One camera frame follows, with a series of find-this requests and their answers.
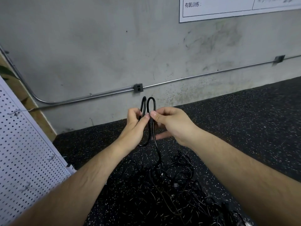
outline person's right arm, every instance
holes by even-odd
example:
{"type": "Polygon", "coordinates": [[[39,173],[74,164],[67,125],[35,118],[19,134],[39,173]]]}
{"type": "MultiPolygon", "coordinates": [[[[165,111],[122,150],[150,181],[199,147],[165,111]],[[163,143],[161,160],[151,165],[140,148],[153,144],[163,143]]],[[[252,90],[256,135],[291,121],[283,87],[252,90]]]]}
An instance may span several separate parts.
{"type": "Polygon", "coordinates": [[[259,225],[301,225],[301,183],[260,163],[220,138],[198,128],[178,108],[150,113],[167,131],[192,149],[259,225]]]}

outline white poster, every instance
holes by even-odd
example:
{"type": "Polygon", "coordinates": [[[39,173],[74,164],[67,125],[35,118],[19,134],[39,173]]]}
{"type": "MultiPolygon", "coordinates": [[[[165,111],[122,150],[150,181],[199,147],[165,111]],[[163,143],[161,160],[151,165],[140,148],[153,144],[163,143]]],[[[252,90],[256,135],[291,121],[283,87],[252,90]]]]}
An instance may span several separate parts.
{"type": "Polygon", "coordinates": [[[301,8],[301,0],[180,0],[180,22],[301,8]]]}

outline metal pipe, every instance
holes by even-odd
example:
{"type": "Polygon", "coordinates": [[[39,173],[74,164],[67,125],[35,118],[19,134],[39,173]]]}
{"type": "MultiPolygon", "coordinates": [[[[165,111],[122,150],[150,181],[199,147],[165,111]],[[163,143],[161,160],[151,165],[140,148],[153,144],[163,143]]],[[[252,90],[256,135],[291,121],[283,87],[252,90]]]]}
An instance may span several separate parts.
{"type": "MultiPolygon", "coordinates": [[[[13,64],[13,62],[11,61],[11,59],[9,58],[9,56],[4,52],[4,50],[2,49],[1,46],[0,46],[0,50],[1,50],[2,54],[3,54],[3,56],[8,61],[8,63],[13,68],[13,70],[16,73],[17,77],[19,77],[19,79],[21,80],[21,82],[24,84],[25,88],[28,90],[29,94],[33,98],[35,98],[37,101],[45,103],[45,104],[49,104],[48,106],[41,106],[41,107],[34,108],[31,111],[40,110],[40,109],[46,109],[46,108],[53,108],[53,107],[60,106],[60,105],[67,105],[67,104],[71,104],[71,103],[75,103],[75,102],[81,102],[81,101],[85,101],[85,100],[89,100],[89,99],[93,99],[93,98],[105,97],[105,96],[109,96],[109,95],[115,95],[115,94],[125,93],[125,92],[129,92],[129,91],[133,91],[134,90],[133,86],[129,86],[129,87],[121,88],[121,89],[110,90],[110,91],[96,93],[96,94],[91,94],[90,93],[87,96],[73,98],[73,99],[69,99],[69,100],[65,100],[65,101],[61,101],[61,102],[47,102],[47,101],[44,101],[44,100],[38,98],[35,95],[35,93],[31,90],[31,88],[29,87],[29,85],[26,83],[26,81],[24,80],[23,76],[21,75],[21,73],[18,71],[18,69],[16,68],[16,66],[13,64]]],[[[284,60],[292,59],[292,58],[296,58],[296,57],[301,57],[301,55],[295,55],[295,56],[287,57],[287,58],[284,58],[284,60]]],[[[243,69],[243,68],[248,68],[248,67],[254,67],[254,66],[258,66],[258,65],[262,65],[262,64],[268,64],[268,63],[273,63],[273,62],[275,62],[275,61],[273,60],[273,61],[256,63],[256,64],[251,64],[251,65],[246,65],[246,66],[236,67],[236,68],[231,68],[231,69],[226,69],[226,70],[214,71],[214,72],[210,72],[210,73],[204,73],[204,74],[199,74],[199,75],[184,77],[184,78],[180,78],[180,79],[175,79],[175,80],[171,80],[171,81],[167,81],[167,82],[163,82],[163,83],[157,83],[157,84],[145,86],[143,88],[146,89],[146,88],[150,88],[150,87],[154,87],[154,86],[160,86],[160,85],[163,85],[163,84],[169,84],[169,83],[173,83],[173,82],[177,82],[177,81],[182,81],[182,80],[186,80],[186,79],[191,79],[191,78],[196,78],[196,77],[200,77],[200,76],[217,74],[217,73],[222,73],[222,72],[227,72],[227,71],[232,71],[232,70],[238,70],[238,69],[243,69]]]]}

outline person's right hand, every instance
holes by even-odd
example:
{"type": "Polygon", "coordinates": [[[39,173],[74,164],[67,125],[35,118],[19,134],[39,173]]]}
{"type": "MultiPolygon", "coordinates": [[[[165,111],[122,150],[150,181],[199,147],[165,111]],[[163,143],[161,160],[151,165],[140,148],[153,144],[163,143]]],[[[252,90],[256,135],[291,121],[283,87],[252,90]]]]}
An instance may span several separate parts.
{"type": "Polygon", "coordinates": [[[167,129],[167,131],[157,134],[156,140],[173,136],[179,144],[190,147],[193,136],[199,129],[187,114],[178,108],[162,107],[151,111],[150,116],[157,122],[158,127],[167,129]]]}

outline hand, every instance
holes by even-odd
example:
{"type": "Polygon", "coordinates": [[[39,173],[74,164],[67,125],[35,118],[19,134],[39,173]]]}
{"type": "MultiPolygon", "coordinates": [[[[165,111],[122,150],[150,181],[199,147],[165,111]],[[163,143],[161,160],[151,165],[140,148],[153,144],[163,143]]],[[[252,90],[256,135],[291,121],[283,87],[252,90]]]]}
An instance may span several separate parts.
{"type": "Polygon", "coordinates": [[[151,111],[150,116],[157,122],[158,127],[167,129],[157,134],[156,140],[173,136],[179,144],[189,147],[196,130],[199,129],[187,114],[178,108],[162,107],[151,111]]]}
{"type": "Polygon", "coordinates": [[[126,127],[123,129],[118,139],[114,142],[119,146],[119,149],[124,151],[124,156],[128,155],[142,139],[144,127],[147,125],[150,116],[146,113],[138,122],[138,118],[141,115],[142,113],[140,109],[130,108],[128,110],[126,127]]]}

